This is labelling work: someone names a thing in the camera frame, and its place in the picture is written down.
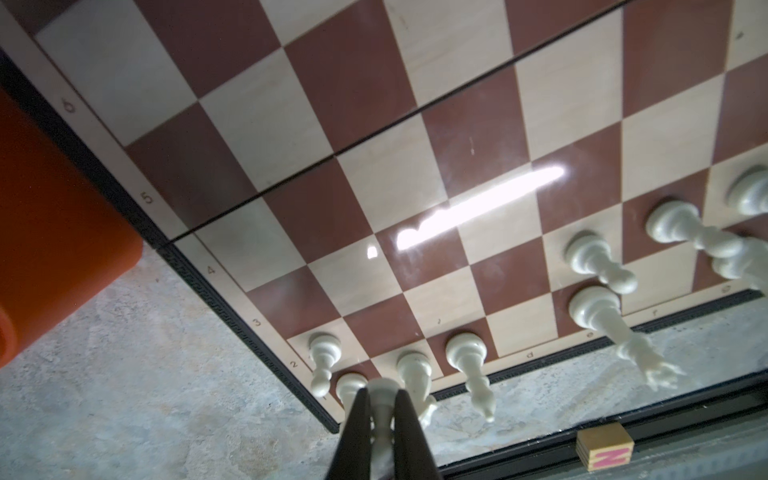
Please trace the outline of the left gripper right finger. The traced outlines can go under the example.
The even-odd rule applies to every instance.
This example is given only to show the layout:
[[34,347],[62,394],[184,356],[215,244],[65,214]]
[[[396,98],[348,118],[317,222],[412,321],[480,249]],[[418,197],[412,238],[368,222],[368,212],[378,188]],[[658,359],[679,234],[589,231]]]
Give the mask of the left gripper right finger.
[[410,395],[404,389],[395,397],[393,453],[395,479],[442,479]]

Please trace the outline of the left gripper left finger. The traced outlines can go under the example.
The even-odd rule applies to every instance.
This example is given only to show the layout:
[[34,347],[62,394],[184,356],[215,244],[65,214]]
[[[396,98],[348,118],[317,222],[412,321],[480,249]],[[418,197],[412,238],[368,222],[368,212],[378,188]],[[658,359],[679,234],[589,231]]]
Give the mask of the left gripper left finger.
[[326,480],[369,480],[372,455],[371,402],[366,387],[354,398]]

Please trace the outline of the white chess piece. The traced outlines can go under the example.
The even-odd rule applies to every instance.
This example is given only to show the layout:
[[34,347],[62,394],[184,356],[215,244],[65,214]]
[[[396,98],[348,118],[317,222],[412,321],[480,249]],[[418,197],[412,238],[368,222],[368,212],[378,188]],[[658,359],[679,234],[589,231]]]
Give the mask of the white chess piece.
[[387,479],[394,470],[392,422],[399,384],[392,379],[378,378],[368,385],[373,420],[371,448],[371,479]]

